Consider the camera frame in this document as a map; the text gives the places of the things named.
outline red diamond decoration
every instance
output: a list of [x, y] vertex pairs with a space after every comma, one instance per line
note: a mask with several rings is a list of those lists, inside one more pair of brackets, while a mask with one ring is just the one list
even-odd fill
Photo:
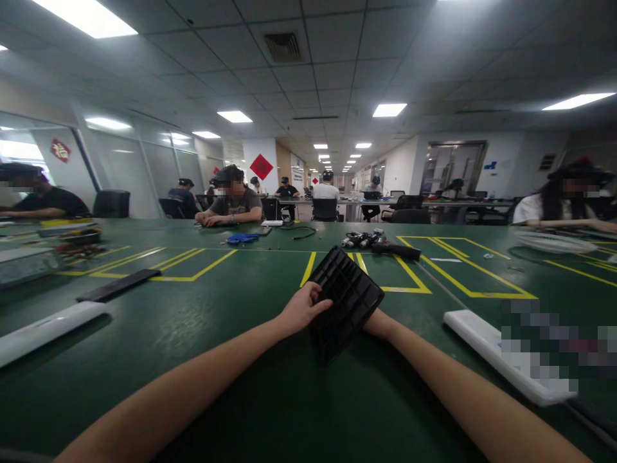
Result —
[[261, 154], [255, 158], [253, 164], [251, 164], [251, 170], [257, 174], [257, 176], [264, 180], [274, 167], [270, 164], [265, 157]]

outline doorway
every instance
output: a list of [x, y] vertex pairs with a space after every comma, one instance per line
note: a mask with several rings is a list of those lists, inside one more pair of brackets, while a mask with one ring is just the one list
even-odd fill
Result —
[[442, 192], [454, 179], [463, 179], [466, 194], [475, 192], [487, 147], [486, 141], [431, 142], [421, 194]]

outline long dark hair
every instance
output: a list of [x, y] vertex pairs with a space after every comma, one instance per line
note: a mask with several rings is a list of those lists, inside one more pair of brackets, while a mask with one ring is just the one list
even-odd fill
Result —
[[[542, 199], [541, 220], [562, 220], [564, 218], [564, 208], [561, 203], [566, 198], [564, 195], [564, 179], [558, 177], [549, 180], [540, 189], [540, 198]], [[587, 219], [585, 198], [582, 195], [576, 195], [569, 199], [572, 219]]]

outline hand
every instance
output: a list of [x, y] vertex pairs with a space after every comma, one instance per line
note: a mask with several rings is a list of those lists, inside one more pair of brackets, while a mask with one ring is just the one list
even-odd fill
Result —
[[281, 314], [273, 320], [282, 338], [306, 328], [313, 318], [332, 307], [331, 299], [315, 304], [320, 292], [321, 287], [317, 283], [306, 282], [289, 300]]
[[228, 215], [212, 215], [203, 221], [203, 226], [214, 226], [219, 222], [229, 222], [231, 217]]
[[617, 233], [617, 224], [612, 222], [602, 222], [598, 219], [593, 219], [589, 222], [589, 226], [595, 228], [599, 232]]
[[371, 315], [371, 318], [368, 319], [368, 322], [364, 324], [364, 330], [373, 336], [388, 341], [396, 328], [396, 324], [395, 320], [377, 308]]

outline laptop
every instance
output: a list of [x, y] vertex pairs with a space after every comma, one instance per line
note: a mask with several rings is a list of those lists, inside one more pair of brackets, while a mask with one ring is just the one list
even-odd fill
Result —
[[364, 193], [364, 199], [379, 199], [379, 192], [362, 192]]

